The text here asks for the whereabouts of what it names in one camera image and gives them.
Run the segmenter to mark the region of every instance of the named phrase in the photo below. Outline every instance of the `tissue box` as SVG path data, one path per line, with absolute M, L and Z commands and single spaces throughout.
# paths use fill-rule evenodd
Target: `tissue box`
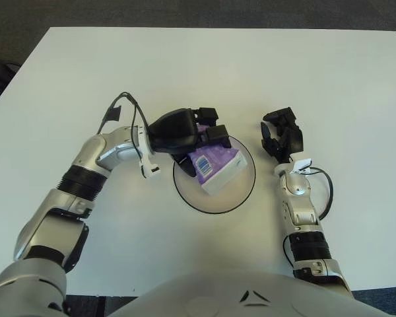
M 222 145 L 201 147 L 188 155 L 197 171 L 198 182 L 209 195 L 216 194 L 248 165 L 241 151 Z

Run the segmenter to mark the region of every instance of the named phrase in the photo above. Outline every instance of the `silver robot arm segment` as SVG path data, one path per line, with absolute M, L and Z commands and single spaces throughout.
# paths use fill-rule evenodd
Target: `silver robot arm segment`
M 138 145 L 137 127 L 133 132 Z M 82 219 L 111 171 L 135 154 L 130 135 L 130 127 L 121 127 L 91 137 L 22 229 L 15 262 L 0 275 L 0 316 L 66 316 L 66 273 L 88 236 Z
M 277 166 L 275 174 L 280 178 L 279 198 L 294 256 L 294 276 L 352 296 L 339 264 L 331 258 L 323 228 L 311 202 L 307 176 L 294 170 L 292 163 Z

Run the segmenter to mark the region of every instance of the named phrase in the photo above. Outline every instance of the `barcode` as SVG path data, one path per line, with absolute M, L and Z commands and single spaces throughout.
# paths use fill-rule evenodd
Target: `barcode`
M 207 158 L 204 155 L 197 159 L 197 168 L 198 171 L 201 173 L 201 175 L 204 177 L 206 177 L 213 171 L 213 168 L 211 167 L 209 160 L 207 160 Z

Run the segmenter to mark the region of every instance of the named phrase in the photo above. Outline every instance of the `white table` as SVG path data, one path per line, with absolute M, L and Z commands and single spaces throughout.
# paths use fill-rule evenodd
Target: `white table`
M 215 107 L 253 155 L 255 188 L 233 212 L 206 215 L 178 196 L 168 155 L 156 156 L 162 173 L 152 180 L 135 160 L 117 167 L 87 219 L 68 293 L 138 296 L 206 269 L 291 274 L 275 161 L 259 130 L 264 114 L 287 106 L 314 166 L 334 181 L 323 227 L 351 288 L 396 286 L 396 32 L 370 31 L 50 29 L 0 98 L 0 271 L 123 90 L 150 122 L 176 108 Z M 129 125 L 129 107 L 105 131 Z M 322 185 L 313 186 L 318 206 Z

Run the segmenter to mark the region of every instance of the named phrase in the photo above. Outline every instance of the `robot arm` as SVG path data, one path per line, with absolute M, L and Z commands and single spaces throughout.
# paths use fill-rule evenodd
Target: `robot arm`
M 76 266 L 88 236 L 88 226 L 83 219 L 90 215 L 96 196 L 118 164 L 137 152 L 146 178 L 160 172 L 149 159 L 154 151 L 186 157 L 186 153 L 203 145 L 230 146 L 226 128 L 215 126 L 218 117 L 212 108 L 180 109 L 166 114 L 150 127 L 143 120 L 138 126 L 132 124 L 100 134 L 107 121 L 118 121 L 120 107 L 114 106 L 121 97 L 137 105 L 127 93 L 115 99 L 99 132 L 82 146 L 58 187 L 49 192 L 20 232 L 15 262 L 0 275 L 0 316 L 64 316 L 68 313 L 64 301 L 65 274 Z M 196 124 L 200 122 L 213 126 L 210 130 L 216 130 L 218 135 L 199 133 Z
M 311 186 L 306 174 L 312 160 L 304 150 L 302 132 L 290 108 L 267 114 L 264 121 L 277 128 L 277 139 L 261 122 L 263 148 L 280 163 L 275 174 L 280 179 L 279 197 L 286 235 L 294 256 L 296 278 L 352 296 L 336 260 L 332 259 L 320 219 L 310 199 Z

